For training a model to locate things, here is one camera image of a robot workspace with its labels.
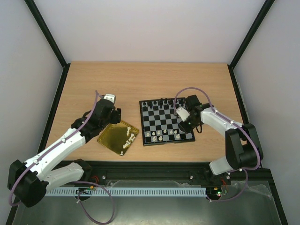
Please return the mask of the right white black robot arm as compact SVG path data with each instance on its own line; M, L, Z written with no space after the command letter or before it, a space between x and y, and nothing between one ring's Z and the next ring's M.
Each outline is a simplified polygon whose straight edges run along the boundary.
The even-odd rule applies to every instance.
M180 130L186 134L193 129L201 133L202 125L208 125L225 138L225 156L210 162L210 169L204 172L208 183L216 183L225 172L255 170L260 166L263 151L253 124L233 121L210 102L200 103L196 95L187 97L185 106L177 105L175 111L181 119Z

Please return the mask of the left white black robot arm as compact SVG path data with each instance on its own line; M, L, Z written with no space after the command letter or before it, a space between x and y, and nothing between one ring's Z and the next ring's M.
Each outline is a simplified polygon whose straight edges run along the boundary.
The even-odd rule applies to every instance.
M7 187L26 207L40 202L46 192L78 181L86 170L83 161L55 169L66 156L98 136L109 124L118 124L121 109L114 106L116 96L106 94L96 99L91 111L74 121L66 133L48 148L27 159L14 161L9 168Z

